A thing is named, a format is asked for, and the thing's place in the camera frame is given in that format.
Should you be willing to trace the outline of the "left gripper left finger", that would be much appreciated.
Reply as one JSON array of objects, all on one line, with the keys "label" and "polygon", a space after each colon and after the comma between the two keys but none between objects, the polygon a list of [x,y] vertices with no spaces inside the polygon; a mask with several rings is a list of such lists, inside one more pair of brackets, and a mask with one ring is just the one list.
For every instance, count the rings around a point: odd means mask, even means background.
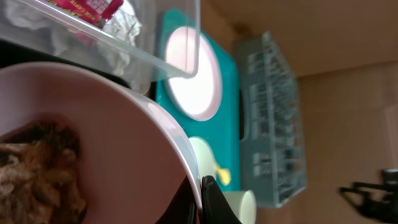
[{"label": "left gripper left finger", "polygon": [[197,205],[188,177],[180,184],[169,206],[155,224],[196,224]]}]

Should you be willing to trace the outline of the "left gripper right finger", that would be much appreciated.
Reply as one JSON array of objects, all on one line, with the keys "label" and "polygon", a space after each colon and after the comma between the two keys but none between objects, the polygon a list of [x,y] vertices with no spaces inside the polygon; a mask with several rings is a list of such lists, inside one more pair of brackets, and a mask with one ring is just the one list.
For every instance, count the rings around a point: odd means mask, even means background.
[{"label": "left gripper right finger", "polygon": [[202,177],[201,199],[205,224],[241,224],[211,175]]}]

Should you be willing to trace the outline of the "white cup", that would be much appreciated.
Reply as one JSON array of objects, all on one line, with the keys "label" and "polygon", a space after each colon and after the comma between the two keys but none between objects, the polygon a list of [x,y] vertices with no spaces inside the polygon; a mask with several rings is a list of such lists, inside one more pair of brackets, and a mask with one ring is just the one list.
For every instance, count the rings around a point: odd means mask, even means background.
[{"label": "white cup", "polygon": [[223,195],[242,224],[255,224],[257,204],[252,190],[224,191]]}]

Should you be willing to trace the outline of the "white bowl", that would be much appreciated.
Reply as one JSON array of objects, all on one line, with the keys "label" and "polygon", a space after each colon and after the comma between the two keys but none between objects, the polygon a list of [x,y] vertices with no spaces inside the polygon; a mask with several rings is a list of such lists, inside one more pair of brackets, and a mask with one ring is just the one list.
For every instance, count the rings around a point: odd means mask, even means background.
[{"label": "white bowl", "polygon": [[216,178],[216,166],[215,157],[210,145],[200,137],[190,137],[190,144],[195,153],[197,160],[198,172],[200,175],[200,183],[202,184],[202,178],[210,175],[214,179]]}]

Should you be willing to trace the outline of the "pink bowl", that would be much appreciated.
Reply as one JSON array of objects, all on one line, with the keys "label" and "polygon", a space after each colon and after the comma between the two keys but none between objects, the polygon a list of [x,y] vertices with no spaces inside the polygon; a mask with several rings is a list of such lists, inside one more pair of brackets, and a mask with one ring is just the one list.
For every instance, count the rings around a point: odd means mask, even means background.
[{"label": "pink bowl", "polygon": [[51,62],[1,70],[1,138],[39,121],[80,138],[81,223],[156,223],[188,177],[201,210],[187,135],[161,106],[91,71]]}]

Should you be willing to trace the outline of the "brown food scrap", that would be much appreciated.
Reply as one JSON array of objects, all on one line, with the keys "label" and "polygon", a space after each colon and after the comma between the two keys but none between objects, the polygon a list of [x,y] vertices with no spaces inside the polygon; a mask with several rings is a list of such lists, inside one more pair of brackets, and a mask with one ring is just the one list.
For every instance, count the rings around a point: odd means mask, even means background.
[{"label": "brown food scrap", "polygon": [[1,138],[1,223],[81,223],[80,157],[76,131],[50,121]]}]

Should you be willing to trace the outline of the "red snack wrapper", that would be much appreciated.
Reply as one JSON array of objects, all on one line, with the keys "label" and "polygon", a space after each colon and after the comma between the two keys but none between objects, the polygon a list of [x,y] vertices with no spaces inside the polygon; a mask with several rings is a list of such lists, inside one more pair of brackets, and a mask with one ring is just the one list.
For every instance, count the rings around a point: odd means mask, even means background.
[{"label": "red snack wrapper", "polygon": [[67,13],[102,28],[124,3],[123,0],[47,0]]}]

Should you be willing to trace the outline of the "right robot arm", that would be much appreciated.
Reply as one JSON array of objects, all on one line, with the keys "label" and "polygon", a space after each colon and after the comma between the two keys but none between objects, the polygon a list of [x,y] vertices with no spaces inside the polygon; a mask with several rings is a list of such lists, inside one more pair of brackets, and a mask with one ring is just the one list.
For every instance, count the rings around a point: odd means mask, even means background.
[{"label": "right robot arm", "polygon": [[[351,188],[340,187],[338,193],[361,216],[381,223],[397,223],[397,169],[380,171],[381,184],[353,182]],[[374,200],[372,193],[362,188],[385,192],[380,200]],[[361,196],[361,203],[354,203],[347,193]]]}]

